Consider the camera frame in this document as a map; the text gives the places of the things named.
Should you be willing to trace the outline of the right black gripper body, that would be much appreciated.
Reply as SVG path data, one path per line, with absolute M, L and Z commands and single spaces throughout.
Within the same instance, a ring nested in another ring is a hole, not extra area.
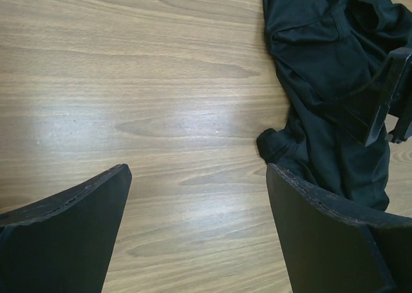
M 396 144 L 407 141 L 411 137 L 411 49 L 390 52 L 371 87 L 374 94 L 365 144 L 377 140 L 388 115 L 398 120 L 386 139 Z

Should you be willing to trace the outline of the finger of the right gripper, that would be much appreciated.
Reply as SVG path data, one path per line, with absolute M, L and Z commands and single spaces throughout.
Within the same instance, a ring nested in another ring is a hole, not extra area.
M 389 66 L 384 66 L 370 83 L 359 90 L 326 103 L 324 116 L 360 144 L 374 143 L 389 113 L 390 96 L 384 83 Z

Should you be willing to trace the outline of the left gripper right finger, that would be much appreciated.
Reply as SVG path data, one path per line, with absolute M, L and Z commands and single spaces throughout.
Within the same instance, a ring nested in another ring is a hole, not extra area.
M 267 167 L 270 206 L 294 292 L 410 292 L 411 219 L 363 207 Z

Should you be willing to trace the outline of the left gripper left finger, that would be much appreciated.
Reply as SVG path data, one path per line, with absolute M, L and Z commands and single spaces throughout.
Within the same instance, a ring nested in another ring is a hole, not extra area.
M 116 165 L 1 214 L 1 292 L 101 292 L 131 181 Z

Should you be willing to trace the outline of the black t shirt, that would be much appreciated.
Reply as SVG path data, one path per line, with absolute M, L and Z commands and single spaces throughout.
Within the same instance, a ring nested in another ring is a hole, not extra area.
M 411 45 L 411 12 L 391 0 L 263 0 L 264 36 L 290 100 L 284 129 L 257 138 L 261 158 L 357 204 L 385 211 L 386 130 L 364 147 L 329 116 Z

